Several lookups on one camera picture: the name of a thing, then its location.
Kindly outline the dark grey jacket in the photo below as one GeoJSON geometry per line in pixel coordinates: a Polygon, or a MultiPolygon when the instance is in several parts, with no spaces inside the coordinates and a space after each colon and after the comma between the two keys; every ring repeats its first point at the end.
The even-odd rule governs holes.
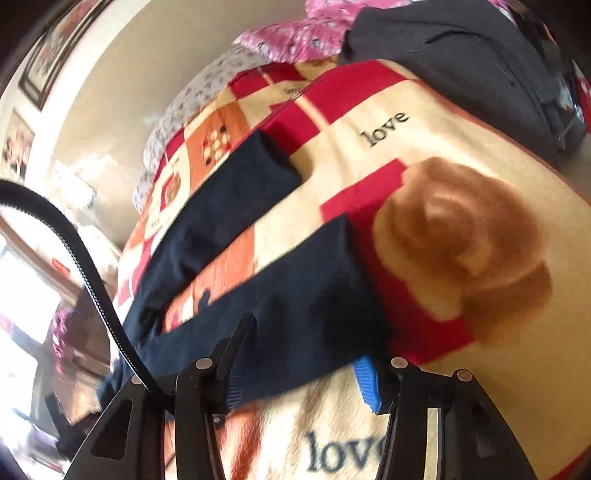
{"type": "Polygon", "coordinates": [[[556,165],[586,128],[559,104],[540,53],[488,1],[420,1],[367,7],[346,31],[339,63],[389,60],[462,109],[556,165]]]}

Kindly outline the dark navy pants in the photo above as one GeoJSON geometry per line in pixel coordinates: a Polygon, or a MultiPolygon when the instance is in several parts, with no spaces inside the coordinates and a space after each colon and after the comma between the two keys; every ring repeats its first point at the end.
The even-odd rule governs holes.
{"type": "Polygon", "coordinates": [[[162,332],[172,300],[300,184],[287,156],[254,132],[191,196],[148,262],[123,323],[153,376],[178,373],[211,353],[245,314],[256,325],[245,356],[233,366],[232,407],[308,384],[384,346],[386,318],[342,216],[213,298],[197,316],[162,332]]]}

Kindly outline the pink penguin print garment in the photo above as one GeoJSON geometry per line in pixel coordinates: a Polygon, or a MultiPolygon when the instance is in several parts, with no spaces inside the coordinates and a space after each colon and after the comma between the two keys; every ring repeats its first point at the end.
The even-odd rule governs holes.
{"type": "Polygon", "coordinates": [[[523,41],[505,1],[308,1],[304,19],[246,31],[235,43],[274,62],[339,54],[344,63],[472,65],[523,41]]]}

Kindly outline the red orange patchwork love blanket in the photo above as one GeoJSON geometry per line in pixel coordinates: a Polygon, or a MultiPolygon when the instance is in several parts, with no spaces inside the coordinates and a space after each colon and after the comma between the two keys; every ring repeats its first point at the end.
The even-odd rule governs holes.
{"type": "MultiPolygon", "coordinates": [[[[125,320],[191,196],[254,132],[301,177],[166,309],[168,333],[336,217],[384,312],[389,354],[471,371],[540,479],[590,450],[590,205],[530,151],[399,64],[269,64],[233,78],[166,149],[119,264],[125,320]]],[[[230,479],[370,479],[387,420],[353,362],[245,403],[221,428],[230,479]]]]}

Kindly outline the floral white pillow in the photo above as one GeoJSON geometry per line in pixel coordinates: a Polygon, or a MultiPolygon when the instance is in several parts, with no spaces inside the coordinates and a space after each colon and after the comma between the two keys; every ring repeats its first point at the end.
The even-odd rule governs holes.
{"type": "Polygon", "coordinates": [[[242,71],[269,64],[270,60],[242,46],[232,46],[185,85],[158,117],[142,152],[143,172],[135,185],[132,203],[141,214],[166,145],[242,71]]]}

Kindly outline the dark framed wall picture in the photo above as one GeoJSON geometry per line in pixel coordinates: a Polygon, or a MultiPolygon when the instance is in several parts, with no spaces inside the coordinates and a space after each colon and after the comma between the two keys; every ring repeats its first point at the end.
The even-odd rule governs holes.
{"type": "Polygon", "coordinates": [[[74,47],[111,0],[77,1],[43,34],[26,62],[19,87],[41,110],[74,47]]]}

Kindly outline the small wall picture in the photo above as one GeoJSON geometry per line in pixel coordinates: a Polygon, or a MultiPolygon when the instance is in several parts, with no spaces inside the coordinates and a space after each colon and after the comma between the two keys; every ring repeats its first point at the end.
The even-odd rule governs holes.
{"type": "Polygon", "coordinates": [[[1,142],[1,177],[23,184],[35,134],[17,110],[9,116],[1,142]]]}

